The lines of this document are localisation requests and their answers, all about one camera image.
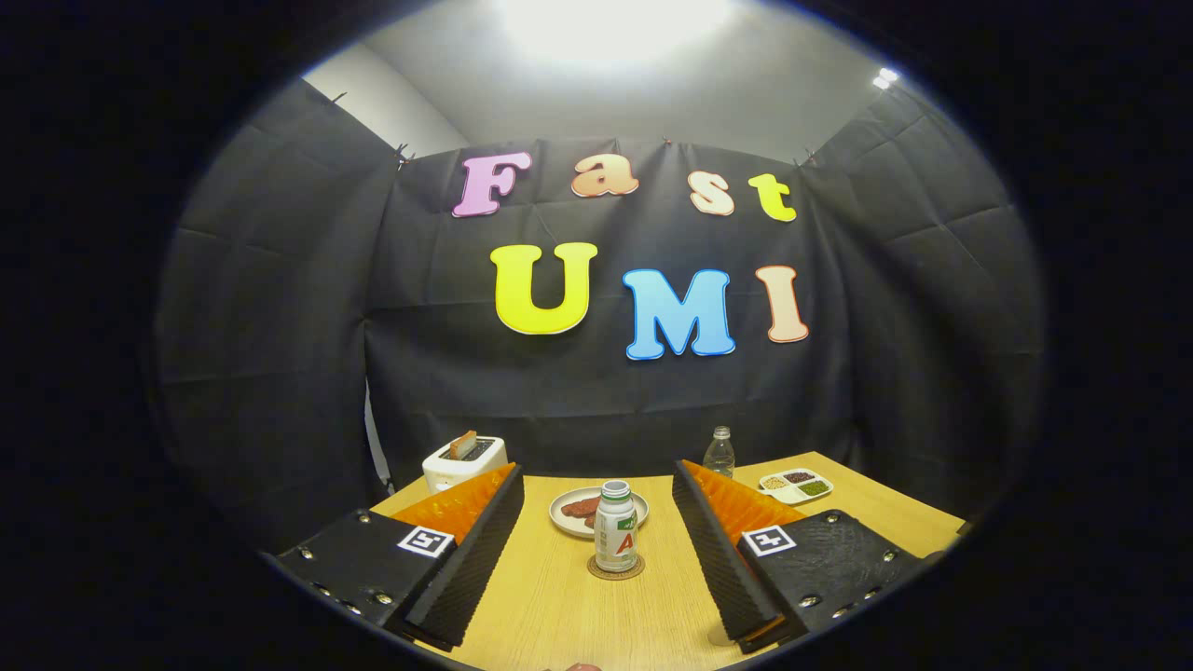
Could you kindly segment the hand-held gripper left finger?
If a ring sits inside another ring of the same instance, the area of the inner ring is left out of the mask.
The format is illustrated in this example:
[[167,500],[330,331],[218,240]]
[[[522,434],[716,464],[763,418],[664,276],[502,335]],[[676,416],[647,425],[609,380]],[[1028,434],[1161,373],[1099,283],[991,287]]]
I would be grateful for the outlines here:
[[357,509],[272,556],[293,581],[394,636],[460,646],[523,509],[509,463],[398,513]]

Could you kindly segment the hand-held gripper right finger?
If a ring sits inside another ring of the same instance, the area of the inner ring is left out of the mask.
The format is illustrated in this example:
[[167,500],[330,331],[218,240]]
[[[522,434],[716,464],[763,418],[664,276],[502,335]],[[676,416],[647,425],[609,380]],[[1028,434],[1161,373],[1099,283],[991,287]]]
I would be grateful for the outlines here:
[[933,560],[853,515],[801,515],[690,461],[675,462],[672,497],[721,624],[742,652],[832,628]]

